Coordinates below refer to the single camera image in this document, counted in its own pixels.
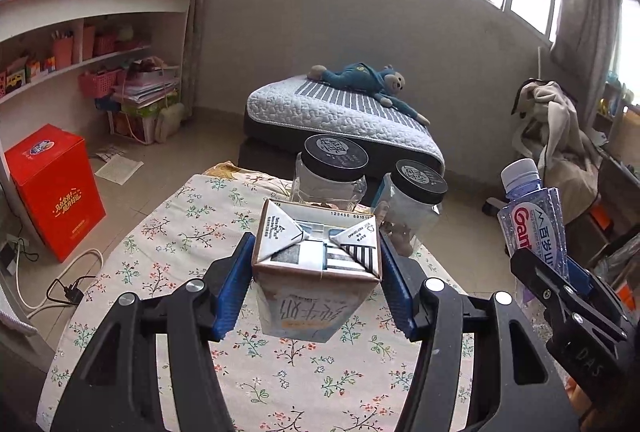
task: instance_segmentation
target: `pink basket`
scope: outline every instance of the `pink basket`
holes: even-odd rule
[[[125,70],[116,69],[101,73],[84,73],[78,76],[78,84],[82,94],[87,98],[102,98],[111,92],[116,85],[118,74],[126,74]]]
[[[96,35],[94,42],[94,57],[101,57],[108,53],[113,53],[116,50],[116,38],[118,36],[115,33],[108,35]]]

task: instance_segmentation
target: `table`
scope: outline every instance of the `table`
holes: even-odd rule
[[[288,199],[289,191],[289,181],[228,162],[193,176],[156,208],[111,253],[63,332],[38,424],[49,430],[78,358],[121,293],[161,296],[202,276],[212,260],[231,255],[245,231],[257,231],[265,199]],[[462,291],[425,247],[414,258]],[[177,431],[166,337],[158,342],[162,414]],[[235,329],[210,350],[238,431],[380,432],[396,426],[419,344],[396,329],[380,288],[326,344],[265,336],[251,286]],[[473,337],[465,335],[452,430],[464,428],[472,371]]]

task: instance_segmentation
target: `jar label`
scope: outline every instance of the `jar label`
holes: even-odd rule
[[[319,138],[316,145],[322,152],[334,156],[344,156],[349,149],[345,142],[335,138]]]
[[[416,167],[412,167],[411,165],[402,165],[400,171],[405,177],[407,177],[407,179],[415,181],[416,183],[427,185],[431,182],[427,174],[422,170],[418,170]]]

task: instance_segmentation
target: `water bottle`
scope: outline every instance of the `water bottle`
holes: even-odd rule
[[[508,165],[500,175],[510,201],[498,212],[509,255],[529,248],[540,260],[568,279],[566,237],[562,224],[557,188],[543,188],[532,159]],[[516,302],[545,341],[550,328],[542,317],[544,307],[520,282],[516,283]]]

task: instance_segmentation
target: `beige bag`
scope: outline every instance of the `beige bag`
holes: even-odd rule
[[[161,109],[156,120],[156,141],[164,143],[169,136],[178,132],[183,118],[184,104],[178,103]]]

